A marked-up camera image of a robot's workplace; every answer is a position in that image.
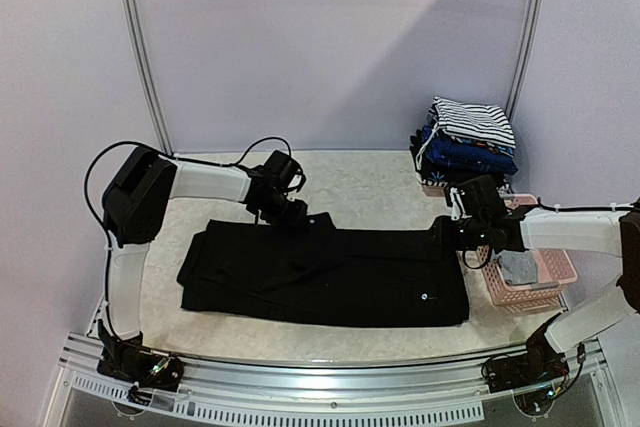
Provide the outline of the black white striped shirt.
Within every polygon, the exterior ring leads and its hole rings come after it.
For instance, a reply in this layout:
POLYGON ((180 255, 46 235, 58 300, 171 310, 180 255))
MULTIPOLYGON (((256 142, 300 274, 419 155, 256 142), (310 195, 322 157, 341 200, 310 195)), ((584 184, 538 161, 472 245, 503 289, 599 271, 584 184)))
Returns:
POLYGON ((498 105, 469 104, 435 97, 432 111, 439 129, 450 137, 516 148, 511 124, 498 105))

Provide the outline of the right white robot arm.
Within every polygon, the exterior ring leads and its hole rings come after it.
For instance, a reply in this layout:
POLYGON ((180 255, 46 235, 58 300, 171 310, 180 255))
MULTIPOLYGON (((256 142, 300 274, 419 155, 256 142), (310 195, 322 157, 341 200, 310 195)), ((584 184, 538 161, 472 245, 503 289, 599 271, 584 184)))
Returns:
POLYGON ((577 275, 563 295, 569 304, 542 327, 538 343, 517 362, 517 374, 537 383, 552 371, 556 356, 595 338, 639 312, 639 203, 602 206, 546 204, 503 194, 484 175, 447 186, 447 214, 435 219, 437 242, 463 253, 532 252, 547 261, 564 256, 577 275))

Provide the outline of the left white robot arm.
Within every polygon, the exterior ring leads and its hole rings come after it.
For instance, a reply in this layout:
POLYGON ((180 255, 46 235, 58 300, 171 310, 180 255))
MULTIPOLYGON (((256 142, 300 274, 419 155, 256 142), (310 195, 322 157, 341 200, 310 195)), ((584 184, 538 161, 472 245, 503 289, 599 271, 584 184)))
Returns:
POLYGON ((109 249, 106 319, 112 334, 129 340, 141 333, 140 300, 144 264, 161 230, 169 201, 212 199, 243 205, 259 220, 292 228, 304 222, 307 204, 292 199, 306 183, 302 166, 289 153, 273 151, 248 167, 176 158, 139 144, 107 186, 101 227, 109 249))

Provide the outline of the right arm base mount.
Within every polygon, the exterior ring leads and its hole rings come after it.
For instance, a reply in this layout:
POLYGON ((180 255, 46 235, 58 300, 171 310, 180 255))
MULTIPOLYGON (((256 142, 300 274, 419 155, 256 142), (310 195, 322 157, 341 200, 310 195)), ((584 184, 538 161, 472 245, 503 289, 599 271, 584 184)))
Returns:
POLYGON ((534 332, 525 343, 525 352, 516 356, 496 355, 489 357, 481 366, 481 375, 491 393, 518 389, 537 383, 547 383, 560 378, 558 387, 546 395, 555 399, 568 391, 582 373, 586 358, 585 346, 577 347, 578 372, 570 379, 570 368, 566 355, 556 352, 542 330, 534 332))

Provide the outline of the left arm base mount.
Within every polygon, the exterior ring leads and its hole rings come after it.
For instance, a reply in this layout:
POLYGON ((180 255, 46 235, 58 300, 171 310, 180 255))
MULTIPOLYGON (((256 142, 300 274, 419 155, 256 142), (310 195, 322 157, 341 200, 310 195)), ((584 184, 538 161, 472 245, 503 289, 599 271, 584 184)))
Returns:
POLYGON ((155 353, 141 344, 141 336, 130 341, 118 340, 97 323, 103 350, 97 372, 137 387, 176 392, 184 376, 184 363, 175 355, 155 353))

